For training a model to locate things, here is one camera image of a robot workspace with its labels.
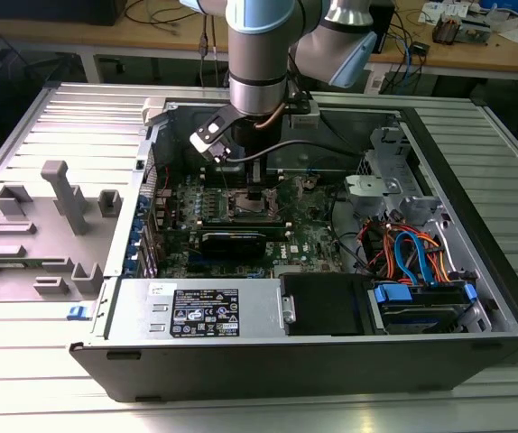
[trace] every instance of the desk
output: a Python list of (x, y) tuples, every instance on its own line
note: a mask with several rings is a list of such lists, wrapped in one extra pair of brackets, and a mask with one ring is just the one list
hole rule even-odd
[[(458, 77), (518, 79), (518, 44), (492, 34), (487, 45), (433, 43), (433, 26), (419, 24), (418, 17), (424, 0), (397, 0), (403, 26), (415, 41), (430, 45), (430, 53), (423, 67), (424, 74)], [(399, 25), (396, 17), (393, 23)], [(396, 70), (402, 54), (395, 39), (389, 38), (381, 54), (372, 56), (372, 74), (366, 93), (376, 93), (381, 88), (385, 73)]]
[[(153, 10), (175, 6), (175, 0), (151, 0)], [(180, 17), (190, 9), (169, 11), (167, 19)], [(143, 6), (132, 10), (132, 16), (147, 20)], [(217, 46), (220, 60), (227, 60), (227, 23), (217, 19)], [(87, 80), (102, 81), (97, 55), (137, 56), (158, 59), (199, 59), (199, 36), (202, 21), (198, 15), (180, 22), (179, 36), (151, 25), (134, 23), (121, 16), (114, 26), (83, 23), (46, 23), (35, 21), (0, 20), (0, 32), (17, 50), (71, 52), (82, 60)], [(7, 48), (0, 40), (0, 49)]]
[[(152, 0), (153, 9), (176, 4), (175, 0)], [(431, 46), (424, 74), (462, 77), (518, 79), (518, 44), (494, 34), (487, 46), (431, 42), (430, 25), (417, 24), (423, 0), (397, 0), (402, 19), (415, 40)], [(133, 16), (146, 19), (142, 6)], [(169, 18), (182, 16), (184, 11), (170, 11)], [(133, 23), (121, 17), (112, 27), (78, 23), (41, 23), (0, 20), (0, 32), (18, 50), (73, 52), (80, 56), (91, 83), (101, 81), (95, 56), (118, 55), (152, 58), (198, 59), (197, 48), (201, 31), (200, 17), (192, 16), (180, 24), (180, 36), (173, 36), (150, 25)], [(219, 59), (227, 59), (227, 24), (217, 20)], [(0, 41), (0, 48), (5, 44)], [(389, 40), (384, 52), (372, 56), (367, 68), (372, 70), (366, 93), (377, 93), (387, 72), (395, 70), (402, 61), (395, 41)]]

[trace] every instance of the electronic circuit board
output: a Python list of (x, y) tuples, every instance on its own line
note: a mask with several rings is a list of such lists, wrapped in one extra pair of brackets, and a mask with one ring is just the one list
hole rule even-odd
[[(279, 180), (258, 201), (246, 201), (245, 189), (209, 188), (188, 177), (171, 195), (171, 222), (162, 231), (166, 258), (159, 277), (276, 278), (283, 272), (340, 272), (328, 207), (328, 187), (318, 186), (317, 178), (308, 175)], [(224, 232), (264, 236), (264, 254), (215, 258), (201, 252), (204, 234)]]

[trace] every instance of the power supply label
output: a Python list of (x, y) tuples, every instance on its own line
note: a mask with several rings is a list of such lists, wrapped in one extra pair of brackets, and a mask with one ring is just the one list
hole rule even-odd
[(239, 290), (176, 290), (171, 335), (175, 338), (239, 336)]

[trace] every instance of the motherboard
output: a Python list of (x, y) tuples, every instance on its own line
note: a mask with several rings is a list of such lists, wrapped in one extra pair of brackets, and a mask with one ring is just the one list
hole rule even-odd
[(254, 199), (228, 176), (187, 176), (167, 191), (159, 278), (339, 272), (328, 227), (329, 186), (309, 174), (279, 176), (272, 184)]

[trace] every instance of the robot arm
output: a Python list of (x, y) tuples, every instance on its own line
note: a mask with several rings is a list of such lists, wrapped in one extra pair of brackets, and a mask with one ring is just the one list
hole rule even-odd
[[(223, 161), (221, 142), (232, 127), (236, 143), (256, 153), (281, 139), (280, 114), (288, 96), (287, 68), (333, 86), (353, 85), (375, 46), (371, 0), (180, 0), (229, 25), (230, 106), (219, 109), (190, 137), (208, 159)], [(256, 126), (269, 119), (269, 127)], [(254, 179), (262, 171), (254, 167)]]

